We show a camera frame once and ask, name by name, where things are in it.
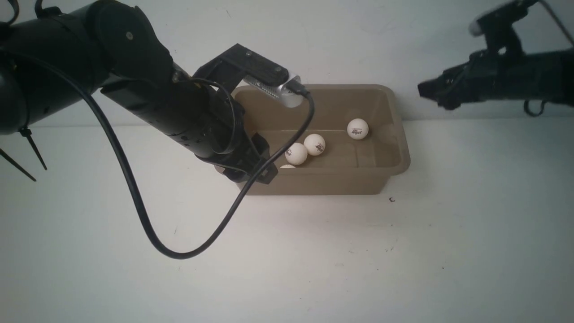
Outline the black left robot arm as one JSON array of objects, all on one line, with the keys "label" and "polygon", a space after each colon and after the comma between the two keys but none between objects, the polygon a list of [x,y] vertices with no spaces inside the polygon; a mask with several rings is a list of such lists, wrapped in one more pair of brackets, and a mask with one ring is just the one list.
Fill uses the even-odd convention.
[{"label": "black left robot arm", "polygon": [[231,97],[242,80],[287,80],[287,70],[236,44],[193,75],[176,64],[138,7],[97,0],[70,13],[35,3],[36,17],[1,23],[1,134],[28,127],[82,100],[61,76],[87,94],[100,91],[191,151],[223,168],[229,180],[248,180],[270,157],[269,144],[244,128],[242,105]]}]

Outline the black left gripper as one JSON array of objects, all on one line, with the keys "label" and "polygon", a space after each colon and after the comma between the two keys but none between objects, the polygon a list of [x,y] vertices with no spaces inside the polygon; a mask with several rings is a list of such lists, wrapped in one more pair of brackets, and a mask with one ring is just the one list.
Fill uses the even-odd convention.
[{"label": "black left gripper", "polygon": [[250,139],[245,133],[240,145],[227,155],[213,155],[208,158],[196,156],[199,160],[223,168],[222,174],[234,183],[243,183],[254,176],[267,160],[270,159],[270,145],[258,133]]}]

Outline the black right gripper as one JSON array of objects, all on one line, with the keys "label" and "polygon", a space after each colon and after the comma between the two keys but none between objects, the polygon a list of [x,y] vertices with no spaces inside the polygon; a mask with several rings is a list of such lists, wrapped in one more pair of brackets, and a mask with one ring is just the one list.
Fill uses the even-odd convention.
[{"label": "black right gripper", "polygon": [[471,53],[468,62],[445,70],[442,76],[420,82],[418,94],[426,100],[437,101],[446,110],[462,104],[503,100],[496,85],[503,56],[488,50]]}]

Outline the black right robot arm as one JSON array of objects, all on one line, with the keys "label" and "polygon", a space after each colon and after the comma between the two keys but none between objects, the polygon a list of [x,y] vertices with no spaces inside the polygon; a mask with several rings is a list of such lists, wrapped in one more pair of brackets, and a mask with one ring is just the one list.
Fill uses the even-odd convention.
[{"label": "black right robot arm", "polygon": [[477,51],[468,62],[446,69],[418,86],[420,97],[446,110],[490,100],[522,100],[573,106],[573,51],[500,55]]}]

